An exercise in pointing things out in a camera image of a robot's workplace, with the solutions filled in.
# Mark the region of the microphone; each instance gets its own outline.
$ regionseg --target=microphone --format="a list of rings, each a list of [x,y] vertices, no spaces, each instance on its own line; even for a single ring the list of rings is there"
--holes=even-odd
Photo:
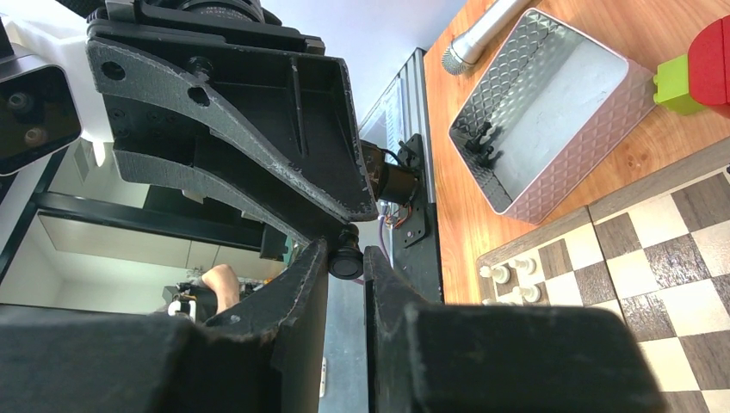
[[[451,42],[441,59],[443,68],[458,76],[474,67],[490,40],[530,1],[495,1],[472,27]]]

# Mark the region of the green toy block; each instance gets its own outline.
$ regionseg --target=green toy block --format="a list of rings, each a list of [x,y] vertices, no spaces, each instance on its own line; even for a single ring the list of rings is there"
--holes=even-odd
[[[678,114],[694,114],[705,107],[690,96],[690,65],[687,55],[664,62],[654,77],[654,102]]]

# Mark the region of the chess pawn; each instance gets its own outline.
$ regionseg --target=chess pawn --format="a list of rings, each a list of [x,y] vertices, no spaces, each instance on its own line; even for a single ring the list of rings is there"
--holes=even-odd
[[[493,278],[494,282],[498,284],[506,284],[510,280],[510,269],[504,265],[494,268],[484,266],[479,269],[479,275],[483,278]]]
[[[540,288],[538,286],[530,286],[530,287],[514,287],[512,288],[512,292],[516,294],[519,297],[522,297],[527,301],[528,303],[536,303],[540,300],[540,296],[542,295],[540,292]]]
[[[517,271],[524,272],[525,274],[530,275],[533,274],[537,269],[537,264],[535,264],[535,260],[532,258],[515,258],[510,260],[510,267],[516,269]]]

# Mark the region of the metal screw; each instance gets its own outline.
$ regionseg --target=metal screw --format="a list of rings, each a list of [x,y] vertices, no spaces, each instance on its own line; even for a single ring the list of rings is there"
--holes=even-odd
[[[48,131],[42,127],[33,127],[25,132],[23,137],[25,145],[35,148],[45,144],[48,141]]]
[[[8,110],[17,114],[26,114],[33,108],[33,97],[24,92],[17,92],[8,98]]]
[[[125,127],[121,127],[119,129],[114,130],[114,135],[117,138],[126,138],[129,136],[129,129],[126,129]]]
[[[125,116],[124,111],[121,109],[110,109],[108,113],[109,113],[109,116],[114,119],[123,118]]]

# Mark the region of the person's hand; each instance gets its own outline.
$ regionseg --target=person's hand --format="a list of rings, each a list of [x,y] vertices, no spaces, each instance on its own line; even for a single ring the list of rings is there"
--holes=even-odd
[[[207,271],[201,280],[215,293],[218,299],[216,314],[228,310],[240,301],[241,286],[236,273],[228,264],[216,265]]]

